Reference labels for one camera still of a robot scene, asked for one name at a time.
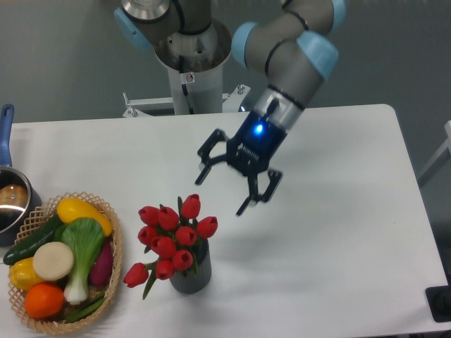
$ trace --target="blue pot handle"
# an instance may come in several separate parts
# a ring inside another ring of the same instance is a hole
[[[0,116],[0,166],[12,167],[11,152],[9,151],[9,139],[13,125],[14,106],[6,104],[1,109]]]

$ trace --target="purple vegetable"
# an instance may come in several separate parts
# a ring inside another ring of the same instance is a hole
[[[89,281],[96,287],[103,287],[109,283],[112,272],[113,251],[111,250],[110,241],[105,239],[99,257],[97,257],[96,263],[94,263],[89,272]]]

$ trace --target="cooking pot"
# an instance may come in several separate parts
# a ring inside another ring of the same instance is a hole
[[[6,104],[0,116],[0,246],[13,245],[23,221],[41,205],[30,181],[12,168],[9,139],[13,117],[14,106]]]

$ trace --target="gray floor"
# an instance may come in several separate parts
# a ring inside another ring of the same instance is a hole
[[[278,0],[212,0],[232,33],[245,21],[267,23]],[[170,96],[153,53],[122,37],[112,0],[0,1],[0,104],[16,122],[118,118],[129,99]],[[340,51],[330,81],[311,107],[389,104],[416,172],[444,142],[451,120],[451,1],[349,1],[347,20],[329,36]],[[230,59],[224,90],[239,83],[255,101],[266,86]],[[440,249],[451,247],[451,161],[422,189]]]

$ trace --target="green cucumber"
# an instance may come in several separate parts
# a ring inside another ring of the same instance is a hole
[[[56,229],[63,224],[63,221],[54,215],[43,226],[9,249],[3,257],[3,263],[14,265],[18,261],[32,257],[41,246],[53,241]]]
[[[64,320],[68,323],[75,323],[83,318],[86,318],[87,316],[95,312],[100,307],[100,305],[104,303],[105,299],[105,294],[97,295],[90,302],[86,303],[82,308],[66,315],[64,317]]]

